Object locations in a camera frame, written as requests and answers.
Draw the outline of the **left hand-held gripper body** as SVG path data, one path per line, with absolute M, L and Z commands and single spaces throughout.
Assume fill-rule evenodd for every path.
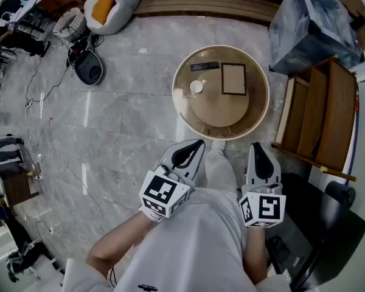
M 173 166 L 166 158 L 148 171 L 139 192 L 139 211 L 151 220 L 170 218 L 195 191 L 198 162 Z

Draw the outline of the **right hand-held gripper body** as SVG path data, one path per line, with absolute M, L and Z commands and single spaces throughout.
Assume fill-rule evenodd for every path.
M 280 180 L 281 176 L 246 180 L 238 201 L 246 227 L 271 228 L 283 222 L 287 197 Z

